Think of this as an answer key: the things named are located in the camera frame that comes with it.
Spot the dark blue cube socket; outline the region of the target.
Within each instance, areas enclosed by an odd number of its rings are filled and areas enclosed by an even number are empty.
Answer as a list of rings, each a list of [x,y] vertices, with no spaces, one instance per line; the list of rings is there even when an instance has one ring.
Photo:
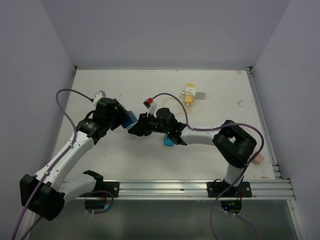
[[[133,126],[138,121],[135,114],[132,111],[129,111],[129,117],[122,123],[122,128],[127,129],[128,126]]]

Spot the bright blue plug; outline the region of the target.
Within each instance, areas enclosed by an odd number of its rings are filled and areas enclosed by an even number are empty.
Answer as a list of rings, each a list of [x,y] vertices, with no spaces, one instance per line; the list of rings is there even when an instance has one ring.
[[[166,147],[173,147],[175,144],[168,138],[168,135],[165,134],[163,137],[161,137],[161,140],[163,142],[163,145]]]

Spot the pink charger brown band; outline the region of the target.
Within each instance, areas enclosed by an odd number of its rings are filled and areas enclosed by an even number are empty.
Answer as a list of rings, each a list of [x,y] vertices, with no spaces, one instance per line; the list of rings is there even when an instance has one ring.
[[[256,165],[261,164],[264,161],[265,157],[260,153],[256,155],[256,157],[252,160],[252,162]]]

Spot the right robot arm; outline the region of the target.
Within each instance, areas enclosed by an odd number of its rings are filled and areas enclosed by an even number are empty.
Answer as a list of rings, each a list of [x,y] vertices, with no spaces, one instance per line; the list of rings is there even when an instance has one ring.
[[[156,116],[150,113],[140,114],[136,124],[128,132],[139,137],[146,137],[151,133],[166,134],[175,145],[216,147],[228,162],[222,189],[231,197],[241,190],[243,171],[257,145],[257,141],[232,120],[226,120],[223,125],[214,129],[195,130],[179,122],[166,107],[157,110]]]

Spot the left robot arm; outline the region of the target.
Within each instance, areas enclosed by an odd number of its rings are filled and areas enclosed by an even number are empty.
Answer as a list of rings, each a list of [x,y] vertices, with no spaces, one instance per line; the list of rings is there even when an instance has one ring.
[[[20,182],[21,204],[40,217],[52,221],[62,211],[66,193],[60,191],[63,180],[82,158],[109,130],[119,126],[129,129],[137,121],[116,99],[103,97],[95,110],[81,120],[63,149],[35,175],[25,174]]]

